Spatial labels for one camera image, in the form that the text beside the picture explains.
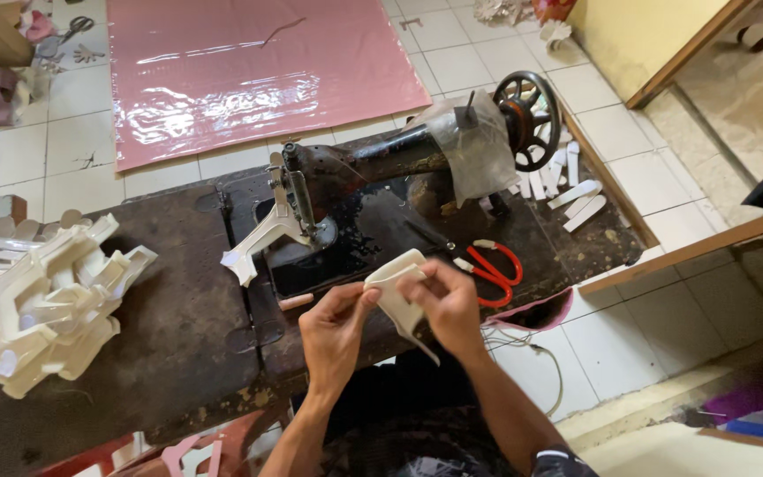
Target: electrical cord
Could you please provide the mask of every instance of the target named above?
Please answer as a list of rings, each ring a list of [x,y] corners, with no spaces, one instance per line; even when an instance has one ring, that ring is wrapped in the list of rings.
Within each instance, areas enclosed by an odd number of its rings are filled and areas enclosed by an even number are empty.
[[[564,399],[564,378],[561,376],[561,366],[558,364],[558,358],[555,357],[555,354],[553,354],[549,349],[541,346],[540,344],[535,344],[532,342],[532,337],[535,335],[534,332],[530,331],[524,337],[516,338],[499,328],[483,328],[483,329],[490,329],[495,333],[502,334],[506,338],[509,338],[508,340],[504,340],[502,338],[494,338],[493,336],[491,336],[484,340],[486,345],[490,345],[492,343],[499,343],[501,345],[515,346],[518,348],[529,346],[535,351],[535,354],[546,353],[549,355],[549,357],[552,358],[552,361],[555,363],[555,371],[558,372],[558,399],[556,399],[555,404],[548,411],[545,412],[546,417],[552,417],[552,415],[555,414],[555,411],[558,410],[558,407],[561,405],[561,400]]]

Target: pink vinyl sheet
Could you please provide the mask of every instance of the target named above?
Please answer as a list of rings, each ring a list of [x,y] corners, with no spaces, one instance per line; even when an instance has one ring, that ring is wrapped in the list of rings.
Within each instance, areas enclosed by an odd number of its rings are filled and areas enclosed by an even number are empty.
[[[108,17],[117,170],[431,103],[379,0],[108,0]]]

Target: treadle sewing machine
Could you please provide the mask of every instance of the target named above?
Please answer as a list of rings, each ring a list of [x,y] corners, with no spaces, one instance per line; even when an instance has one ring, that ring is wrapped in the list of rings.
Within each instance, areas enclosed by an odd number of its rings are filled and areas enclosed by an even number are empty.
[[[507,160],[519,153],[526,161],[515,162],[517,170],[543,167],[561,134],[549,85],[520,71],[499,84],[493,102],[507,130]],[[480,121],[472,112],[463,104],[447,111],[463,128]],[[406,220],[458,244],[489,239],[509,247],[520,258],[523,279],[500,310],[547,298],[640,256],[642,241],[611,201],[572,234],[545,201],[504,190],[458,208],[442,145],[428,125],[414,124],[331,147],[288,143],[268,168],[88,215],[112,212],[121,223],[122,233],[105,243],[111,249],[142,244],[160,258],[114,313],[121,333],[79,379],[47,378],[21,401],[0,390],[0,475],[25,474],[137,430],[151,442],[168,442],[302,391],[297,319],[312,304],[282,311],[279,300],[307,293],[318,299],[406,250],[436,251]],[[546,129],[548,136],[537,135]],[[580,181],[595,178],[584,163],[579,175]],[[275,237],[248,247],[248,254],[223,256],[273,215]],[[249,258],[249,287],[241,287],[220,258],[240,267]],[[513,275],[502,267],[507,261],[491,262]],[[479,280],[476,286],[480,296],[497,293]],[[427,327],[418,332],[431,339]],[[359,365],[411,346],[377,310],[366,322]]]

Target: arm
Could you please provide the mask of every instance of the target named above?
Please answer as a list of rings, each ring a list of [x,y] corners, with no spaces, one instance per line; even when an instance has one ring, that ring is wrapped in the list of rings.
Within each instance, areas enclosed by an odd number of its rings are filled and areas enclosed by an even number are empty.
[[[493,439],[514,468],[532,472],[532,455],[565,444],[558,430],[485,349],[472,278],[439,260],[421,266],[424,282],[403,278],[397,289],[419,304],[435,337],[464,367]]]
[[[261,477],[314,475],[320,465],[323,437],[337,398],[355,371],[361,330],[381,292],[364,284],[333,287],[314,308],[299,317],[308,396],[270,453]]]

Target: wooden table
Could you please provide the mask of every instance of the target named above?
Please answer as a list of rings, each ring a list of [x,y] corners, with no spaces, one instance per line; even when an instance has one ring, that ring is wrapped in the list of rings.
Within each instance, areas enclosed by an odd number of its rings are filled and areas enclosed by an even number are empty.
[[[580,175],[581,180],[594,177],[585,163]],[[152,443],[170,442],[305,388],[297,319],[307,307],[289,312],[277,308],[263,261],[258,260],[260,276],[249,290],[219,265],[222,252],[235,241],[232,237],[243,237],[254,227],[256,201],[271,197],[267,178],[262,167],[246,170],[89,215],[111,212],[121,223],[103,244],[106,251],[127,252],[143,244],[159,258],[113,314],[121,322],[121,334],[102,348],[79,379],[49,376],[23,400],[7,397],[0,386],[0,475],[26,474],[137,430],[145,431]],[[405,190],[400,178],[371,184],[362,192],[362,214],[369,215],[359,219],[360,230],[376,250],[370,265],[384,263],[403,247],[431,252],[430,244],[402,232],[403,216],[412,213],[399,206]],[[503,196],[512,213],[503,220],[489,219],[477,204],[470,204],[433,225],[460,244],[494,239],[514,250],[524,278],[514,287],[508,309],[637,260],[645,247],[620,220],[616,203],[625,198],[617,193],[618,200],[609,201],[571,234],[545,201],[507,192]],[[359,270],[350,279],[368,272]],[[418,332],[431,340],[425,322]],[[377,310],[366,324],[359,365],[410,347]]]

